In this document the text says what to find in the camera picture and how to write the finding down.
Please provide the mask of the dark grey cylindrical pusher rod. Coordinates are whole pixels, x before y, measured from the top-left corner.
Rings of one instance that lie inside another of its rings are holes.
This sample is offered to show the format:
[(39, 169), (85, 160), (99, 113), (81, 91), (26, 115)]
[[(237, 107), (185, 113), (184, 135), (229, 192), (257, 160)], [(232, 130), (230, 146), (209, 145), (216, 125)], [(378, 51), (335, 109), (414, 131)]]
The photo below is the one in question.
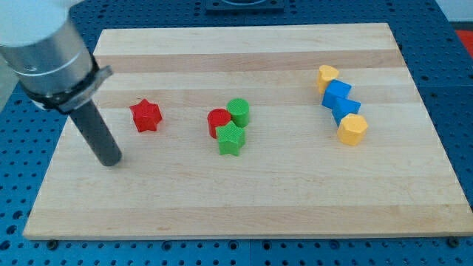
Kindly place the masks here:
[(120, 162), (121, 150), (92, 100), (69, 116), (103, 166), (114, 166)]

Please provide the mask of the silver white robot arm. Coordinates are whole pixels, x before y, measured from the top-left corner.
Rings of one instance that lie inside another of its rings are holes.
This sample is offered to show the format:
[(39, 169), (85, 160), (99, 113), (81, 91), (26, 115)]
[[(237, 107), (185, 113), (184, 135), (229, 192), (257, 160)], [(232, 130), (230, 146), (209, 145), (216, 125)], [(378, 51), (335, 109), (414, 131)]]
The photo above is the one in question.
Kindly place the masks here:
[(122, 153), (92, 100), (113, 71), (99, 67), (70, 16), (76, 1), (2, 1), (1, 55), (27, 96), (69, 115), (104, 166)]

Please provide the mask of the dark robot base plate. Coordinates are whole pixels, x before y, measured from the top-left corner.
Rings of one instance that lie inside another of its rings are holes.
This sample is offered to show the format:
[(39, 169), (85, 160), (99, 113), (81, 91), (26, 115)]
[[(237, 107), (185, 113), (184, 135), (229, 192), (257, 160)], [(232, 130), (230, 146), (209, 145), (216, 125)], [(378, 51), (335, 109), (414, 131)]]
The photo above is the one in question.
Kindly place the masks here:
[(216, 12), (250, 12), (250, 11), (282, 11), (284, 0), (204, 0), (207, 13)]

